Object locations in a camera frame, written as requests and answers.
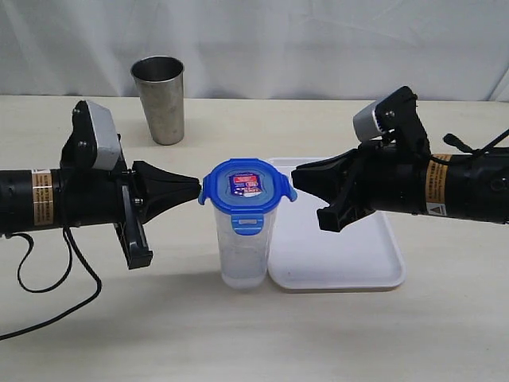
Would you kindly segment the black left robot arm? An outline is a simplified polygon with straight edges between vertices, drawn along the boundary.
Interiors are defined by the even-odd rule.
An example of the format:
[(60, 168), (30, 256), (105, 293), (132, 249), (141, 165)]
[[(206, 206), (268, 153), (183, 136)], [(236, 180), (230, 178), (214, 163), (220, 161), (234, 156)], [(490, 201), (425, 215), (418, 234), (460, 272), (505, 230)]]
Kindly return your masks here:
[(72, 133), (51, 170), (1, 172), (1, 232), (113, 224), (129, 269), (150, 265), (144, 224), (198, 198), (197, 178), (144, 161), (126, 164), (111, 111), (91, 100), (72, 111)]

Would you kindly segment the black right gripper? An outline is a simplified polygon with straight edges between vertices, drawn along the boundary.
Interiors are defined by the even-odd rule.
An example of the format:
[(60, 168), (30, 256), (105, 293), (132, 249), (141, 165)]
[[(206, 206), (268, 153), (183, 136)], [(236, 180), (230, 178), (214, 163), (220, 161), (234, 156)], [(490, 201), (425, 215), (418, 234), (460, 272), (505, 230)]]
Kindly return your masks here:
[(376, 210), (425, 211), (425, 170), (431, 156), (418, 116), (418, 96), (403, 85), (382, 99), (377, 116), (386, 134), (332, 158), (291, 171), (293, 187), (328, 203), (317, 210), (320, 230), (341, 232)]

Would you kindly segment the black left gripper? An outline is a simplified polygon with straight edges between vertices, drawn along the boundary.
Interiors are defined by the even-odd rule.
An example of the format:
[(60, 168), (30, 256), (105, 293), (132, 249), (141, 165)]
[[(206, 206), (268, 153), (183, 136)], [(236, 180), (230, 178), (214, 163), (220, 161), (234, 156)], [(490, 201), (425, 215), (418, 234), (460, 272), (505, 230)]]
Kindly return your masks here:
[(114, 169), (93, 169), (96, 146), (85, 101), (72, 110), (72, 133), (60, 155), (60, 221), (71, 227), (113, 224), (128, 268), (147, 267), (153, 252), (142, 223), (197, 199), (200, 181), (144, 161), (134, 161), (131, 171), (123, 152)]

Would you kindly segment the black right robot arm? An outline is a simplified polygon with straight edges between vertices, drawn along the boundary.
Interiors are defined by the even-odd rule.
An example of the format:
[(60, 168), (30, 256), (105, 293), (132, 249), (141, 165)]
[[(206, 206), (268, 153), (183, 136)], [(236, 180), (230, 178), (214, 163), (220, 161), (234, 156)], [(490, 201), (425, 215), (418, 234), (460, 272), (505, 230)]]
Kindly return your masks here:
[(458, 154), (434, 154), (417, 101), (402, 86), (368, 104), (352, 119), (355, 149), (292, 171), (296, 189), (326, 202), (320, 229), (340, 232), (378, 211), (507, 224), (508, 149), (499, 143), (508, 133), (479, 149), (447, 134)]

